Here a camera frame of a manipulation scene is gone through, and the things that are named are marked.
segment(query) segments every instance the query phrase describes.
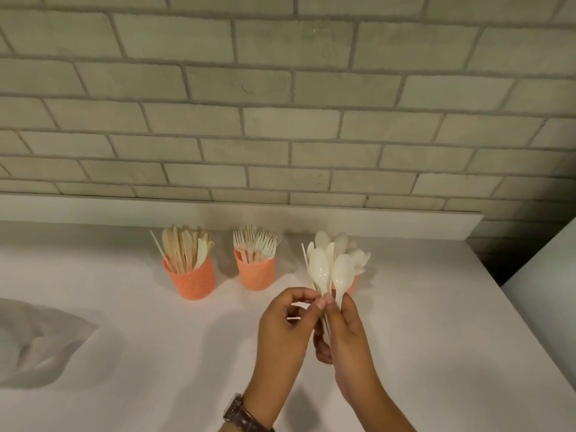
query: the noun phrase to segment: wristwatch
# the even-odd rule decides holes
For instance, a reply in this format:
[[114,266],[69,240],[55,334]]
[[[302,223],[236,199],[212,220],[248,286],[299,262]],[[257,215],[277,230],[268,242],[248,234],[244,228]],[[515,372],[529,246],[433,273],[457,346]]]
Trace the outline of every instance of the wristwatch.
[[242,432],[275,432],[274,428],[267,429],[256,420],[242,404],[243,396],[238,393],[234,396],[230,407],[224,413],[224,420],[233,423]]

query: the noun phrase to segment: white plastic bag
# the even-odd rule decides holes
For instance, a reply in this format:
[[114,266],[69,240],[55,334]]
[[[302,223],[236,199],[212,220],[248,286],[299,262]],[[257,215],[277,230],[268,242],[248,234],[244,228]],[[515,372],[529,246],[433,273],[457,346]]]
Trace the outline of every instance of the white plastic bag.
[[55,360],[68,363],[97,328],[56,309],[0,298],[0,386],[35,386],[26,380],[38,380]]

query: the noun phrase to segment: orange cup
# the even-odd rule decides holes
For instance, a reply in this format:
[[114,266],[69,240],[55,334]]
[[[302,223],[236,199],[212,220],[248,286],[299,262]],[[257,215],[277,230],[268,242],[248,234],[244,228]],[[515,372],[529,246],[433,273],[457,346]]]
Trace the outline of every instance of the orange cup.
[[234,250],[234,256],[238,264],[238,271],[240,271],[240,280],[246,289],[261,291],[274,283],[275,258],[267,259],[259,264],[249,264],[241,260],[238,250]]
[[[346,290],[346,292],[350,295],[354,292],[354,288],[356,287],[356,283],[358,281],[358,276],[360,276],[360,275],[357,274],[356,276],[354,276],[354,280],[352,281],[352,285],[350,285],[350,288],[348,288]],[[336,290],[334,283],[332,283],[332,290],[334,290],[334,291]]]
[[214,268],[210,255],[200,267],[185,274],[176,274],[170,271],[166,260],[163,260],[163,264],[172,283],[186,300],[200,300],[208,296],[216,287],[216,278],[214,277]]

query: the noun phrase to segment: fingernail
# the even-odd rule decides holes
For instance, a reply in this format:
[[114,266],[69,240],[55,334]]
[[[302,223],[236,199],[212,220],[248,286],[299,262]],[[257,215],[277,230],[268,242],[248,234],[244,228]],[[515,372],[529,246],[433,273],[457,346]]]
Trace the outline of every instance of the fingernail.
[[320,308],[321,311],[323,311],[324,308],[326,307],[326,300],[324,299],[324,297],[317,298],[316,300],[314,300],[314,303],[316,304],[316,306]]

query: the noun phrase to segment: watch face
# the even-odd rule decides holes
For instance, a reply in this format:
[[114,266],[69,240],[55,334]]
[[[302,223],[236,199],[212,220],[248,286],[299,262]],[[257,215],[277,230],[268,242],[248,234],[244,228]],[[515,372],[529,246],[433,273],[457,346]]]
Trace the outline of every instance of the watch face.
[[242,394],[236,393],[232,400],[230,401],[230,406],[224,412],[224,420],[230,421],[234,418],[234,415],[238,412],[238,408],[242,403]]

